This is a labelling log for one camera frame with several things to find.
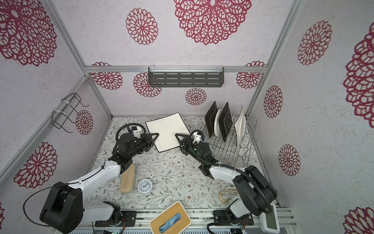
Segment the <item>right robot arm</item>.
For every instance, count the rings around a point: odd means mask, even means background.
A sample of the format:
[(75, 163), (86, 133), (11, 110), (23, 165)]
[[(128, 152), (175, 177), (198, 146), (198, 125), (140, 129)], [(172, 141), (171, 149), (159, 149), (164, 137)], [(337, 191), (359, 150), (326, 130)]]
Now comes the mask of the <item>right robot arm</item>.
[(216, 160), (202, 131), (195, 130), (190, 135), (175, 134), (184, 155), (190, 155), (200, 163), (199, 169), (204, 176), (232, 184), (239, 198), (227, 208), (229, 219), (246, 215), (272, 215), (271, 203), (277, 198), (277, 192), (259, 169), (253, 165), (236, 168)]

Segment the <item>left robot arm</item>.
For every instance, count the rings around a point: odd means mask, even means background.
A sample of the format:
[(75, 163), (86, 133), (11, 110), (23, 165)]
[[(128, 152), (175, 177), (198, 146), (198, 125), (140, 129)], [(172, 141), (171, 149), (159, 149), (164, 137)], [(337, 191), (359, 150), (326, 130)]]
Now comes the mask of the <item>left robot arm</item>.
[(132, 165), (132, 158), (149, 151), (158, 137), (158, 133), (117, 136), (112, 156), (101, 167), (69, 183), (58, 182), (51, 187), (40, 221), (63, 234), (90, 222), (104, 221), (118, 226), (123, 219), (120, 206), (109, 201), (85, 206), (84, 199), (108, 180), (124, 173)]

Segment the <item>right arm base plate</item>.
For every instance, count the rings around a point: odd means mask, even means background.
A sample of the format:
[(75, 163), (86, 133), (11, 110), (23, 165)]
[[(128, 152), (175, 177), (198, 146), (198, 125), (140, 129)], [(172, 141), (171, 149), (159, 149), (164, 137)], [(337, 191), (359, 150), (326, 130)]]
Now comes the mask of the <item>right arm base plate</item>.
[(225, 225), (236, 226), (253, 226), (254, 220), (252, 214), (248, 214), (245, 218), (239, 220), (234, 214), (228, 210), (214, 210), (214, 223), (225, 223)]

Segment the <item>black square plate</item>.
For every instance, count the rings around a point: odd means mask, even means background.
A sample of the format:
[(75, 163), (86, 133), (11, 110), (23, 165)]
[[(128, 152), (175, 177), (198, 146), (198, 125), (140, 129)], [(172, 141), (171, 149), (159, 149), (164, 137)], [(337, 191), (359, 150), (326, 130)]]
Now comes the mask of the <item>black square plate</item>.
[(209, 137), (212, 137), (214, 135), (214, 123), (217, 113), (218, 109), (215, 101), (205, 115), (206, 129), (208, 131)]
[(229, 108), (229, 103), (227, 102), (224, 108), (221, 111), (221, 114), (218, 118), (219, 129), (221, 132), (221, 136), (224, 142), (227, 141), (228, 134), (232, 127), (232, 118)]

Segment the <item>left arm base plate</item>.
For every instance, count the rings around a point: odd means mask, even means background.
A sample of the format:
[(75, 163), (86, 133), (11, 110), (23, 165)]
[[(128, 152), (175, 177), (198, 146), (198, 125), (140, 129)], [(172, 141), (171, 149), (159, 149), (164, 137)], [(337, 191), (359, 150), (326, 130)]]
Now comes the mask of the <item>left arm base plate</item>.
[(104, 204), (114, 210), (107, 220), (96, 221), (94, 223), (95, 227), (134, 227), (137, 211), (122, 211), (119, 205), (109, 201), (105, 201)]

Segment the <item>white digital timer display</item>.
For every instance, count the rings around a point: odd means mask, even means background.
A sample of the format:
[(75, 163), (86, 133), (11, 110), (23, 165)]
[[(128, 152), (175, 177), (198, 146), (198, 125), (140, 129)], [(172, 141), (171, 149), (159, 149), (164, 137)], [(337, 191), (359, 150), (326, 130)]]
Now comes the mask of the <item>white digital timer display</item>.
[(260, 229), (265, 234), (279, 234), (280, 225), (277, 215), (276, 205), (271, 203), (272, 213), (266, 214), (262, 213), (259, 216)]

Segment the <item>grey wall shelf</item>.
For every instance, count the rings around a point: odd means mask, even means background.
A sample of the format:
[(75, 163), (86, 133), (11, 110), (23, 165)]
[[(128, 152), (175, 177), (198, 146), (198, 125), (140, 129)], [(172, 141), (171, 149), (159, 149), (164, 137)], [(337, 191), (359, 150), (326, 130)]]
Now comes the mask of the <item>grey wall shelf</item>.
[(216, 88), (223, 86), (224, 79), (223, 67), (210, 69), (148, 68), (148, 81), (152, 88)]

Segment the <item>bamboo lid tissue box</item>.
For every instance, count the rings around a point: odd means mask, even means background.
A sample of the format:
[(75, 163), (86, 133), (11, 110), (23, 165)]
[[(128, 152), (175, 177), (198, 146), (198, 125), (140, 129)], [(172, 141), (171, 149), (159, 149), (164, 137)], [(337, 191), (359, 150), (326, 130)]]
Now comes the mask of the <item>bamboo lid tissue box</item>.
[(177, 201), (150, 222), (153, 234), (181, 234), (191, 225), (191, 218)]

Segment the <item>small white alarm clock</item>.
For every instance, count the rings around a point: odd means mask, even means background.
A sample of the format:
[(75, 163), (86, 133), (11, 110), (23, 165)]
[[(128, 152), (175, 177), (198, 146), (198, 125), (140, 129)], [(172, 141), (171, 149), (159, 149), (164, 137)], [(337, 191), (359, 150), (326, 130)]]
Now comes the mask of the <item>small white alarm clock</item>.
[(138, 192), (143, 196), (148, 196), (153, 190), (153, 182), (149, 178), (139, 181), (137, 186)]

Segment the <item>white square plate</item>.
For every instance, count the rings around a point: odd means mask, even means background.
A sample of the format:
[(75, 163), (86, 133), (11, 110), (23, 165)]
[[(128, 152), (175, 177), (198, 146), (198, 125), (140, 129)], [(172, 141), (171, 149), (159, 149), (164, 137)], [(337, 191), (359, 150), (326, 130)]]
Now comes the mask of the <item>white square plate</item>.
[(240, 147), (244, 138), (245, 128), (246, 128), (246, 118), (243, 110), (243, 106), (241, 106), (241, 112), (237, 121), (234, 124), (236, 137), (237, 137), (237, 147)]
[(157, 120), (146, 122), (148, 131), (151, 134), (158, 133), (155, 147), (159, 153), (177, 148), (180, 146), (175, 134), (189, 135), (186, 124), (179, 113), (163, 117)]

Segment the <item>beige glasses case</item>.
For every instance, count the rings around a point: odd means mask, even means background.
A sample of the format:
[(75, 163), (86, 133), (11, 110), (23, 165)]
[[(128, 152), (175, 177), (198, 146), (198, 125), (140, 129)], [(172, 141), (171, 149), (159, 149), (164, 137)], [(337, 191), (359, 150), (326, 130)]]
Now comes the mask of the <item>beige glasses case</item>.
[(136, 166), (131, 164), (129, 168), (122, 173), (119, 191), (122, 194), (129, 194), (133, 192), (136, 176)]

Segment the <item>black square plate outer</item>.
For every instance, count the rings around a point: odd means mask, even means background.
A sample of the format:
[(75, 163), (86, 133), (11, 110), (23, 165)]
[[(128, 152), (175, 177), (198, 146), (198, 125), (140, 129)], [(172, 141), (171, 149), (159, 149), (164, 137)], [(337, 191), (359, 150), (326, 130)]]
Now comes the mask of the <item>black square plate outer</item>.
[(205, 115), (206, 129), (208, 131), (209, 137), (212, 137), (214, 135), (214, 123), (217, 113), (218, 109), (215, 101)]

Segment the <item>black square plate inner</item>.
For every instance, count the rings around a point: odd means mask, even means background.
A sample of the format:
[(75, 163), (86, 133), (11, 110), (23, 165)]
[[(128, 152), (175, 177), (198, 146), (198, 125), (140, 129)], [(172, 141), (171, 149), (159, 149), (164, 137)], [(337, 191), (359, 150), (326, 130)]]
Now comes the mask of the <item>black square plate inner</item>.
[(229, 103), (227, 102), (224, 108), (221, 111), (221, 114), (218, 118), (219, 129), (221, 132), (221, 136), (224, 142), (227, 141), (228, 134), (232, 127), (232, 118), (229, 108)]

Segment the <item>white round floral plate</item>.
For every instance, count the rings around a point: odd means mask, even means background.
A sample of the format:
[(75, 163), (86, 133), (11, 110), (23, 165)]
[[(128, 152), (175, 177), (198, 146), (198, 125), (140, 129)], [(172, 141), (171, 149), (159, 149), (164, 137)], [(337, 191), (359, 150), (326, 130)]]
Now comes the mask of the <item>white round floral plate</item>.
[(216, 137), (221, 137), (222, 133), (220, 130), (220, 124), (219, 124), (219, 118), (221, 116), (223, 109), (218, 109), (217, 114), (215, 116), (215, 121), (214, 121), (214, 134)]

